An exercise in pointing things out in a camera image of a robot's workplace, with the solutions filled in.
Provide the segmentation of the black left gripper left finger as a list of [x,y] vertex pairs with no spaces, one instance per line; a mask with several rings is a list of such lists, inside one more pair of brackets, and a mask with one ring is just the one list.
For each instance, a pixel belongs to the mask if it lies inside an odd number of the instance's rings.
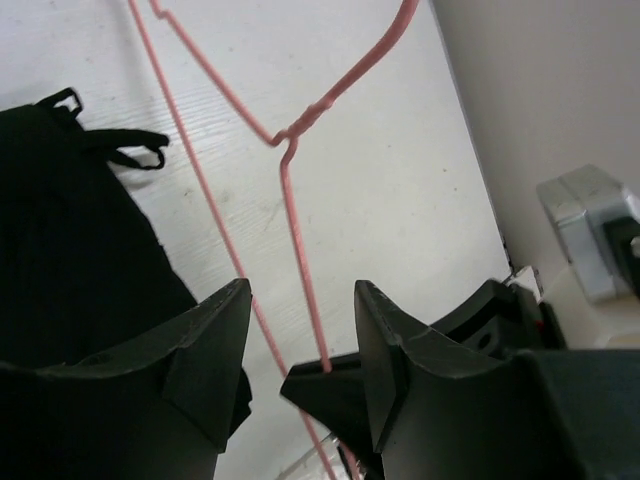
[[238,401],[251,314],[238,278],[72,365],[1,366],[5,479],[210,479]]

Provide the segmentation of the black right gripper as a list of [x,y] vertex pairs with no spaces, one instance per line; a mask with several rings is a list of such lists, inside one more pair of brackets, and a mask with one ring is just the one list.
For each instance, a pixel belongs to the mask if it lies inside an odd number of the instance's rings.
[[526,355],[566,343],[552,308],[485,282],[431,325],[369,281],[359,348],[291,368],[282,396],[328,428],[368,479],[540,479],[564,466]]

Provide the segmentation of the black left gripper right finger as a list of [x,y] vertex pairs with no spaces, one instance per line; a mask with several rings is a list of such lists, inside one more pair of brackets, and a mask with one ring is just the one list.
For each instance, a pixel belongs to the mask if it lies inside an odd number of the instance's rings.
[[371,438],[389,479],[635,479],[639,354],[497,360],[355,284]]

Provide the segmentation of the pink wire hanger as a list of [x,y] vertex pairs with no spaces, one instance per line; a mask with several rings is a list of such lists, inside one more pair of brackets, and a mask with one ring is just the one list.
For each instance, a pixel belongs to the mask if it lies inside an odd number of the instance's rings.
[[[218,91],[226,99],[229,105],[236,111],[247,126],[266,145],[275,148],[282,143],[286,143],[286,150],[279,162],[279,178],[281,191],[284,200],[287,222],[294,248],[297,268],[303,287],[303,292],[310,316],[311,327],[316,342],[316,347],[320,355],[322,372],[329,374],[332,372],[332,363],[325,339],[325,334],[321,322],[318,304],[315,296],[311,270],[306,256],[304,241],[300,229],[297,215],[294,190],[290,177],[290,164],[293,161],[298,149],[300,137],[305,134],[327,112],[350,87],[367,74],[374,66],[386,56],[389,51],[398,43],[408,26],[410,25],[419,3],[417,1],[405,0],[400,4],[397,14],[381,39],[347,71],[319,100],[312,103],[290,126],[270,134],[258,119],[249,111],[247,106],[236,96],[231,87],[225,82],[223,77],[216,71],[208,61],[204,53],[181,25],[176,16],[168,9],[161,6],[157,1],[150,3],[151,10],[156,18],[166,21],[178,39],[182,42],[187,51],[202,68],[209,80],[215,85]],[[196,175],[200,189],[205,197],[208,208],[217,226],[219,234],[230,257],[236,273],[244,277],[245,269],[240,256],[233,244],[232,238],[226,228],[222,215],[216,204],[214,195],[210,189],[202,166],[197,158],[195,149],[187,133],[186,125],[180,115],[174,96],[170,90],[168,80],[161,67],[156,50],[152,44],[151,37],[144,24],[139,7],[135,1],[128,3],[133,15],[137,30],[144,45],[145,52],[150,60],[157,82],[161,88],[165,103],[169,109],[171,118],[177,128],[180,140],[186,151],[191,167]]]

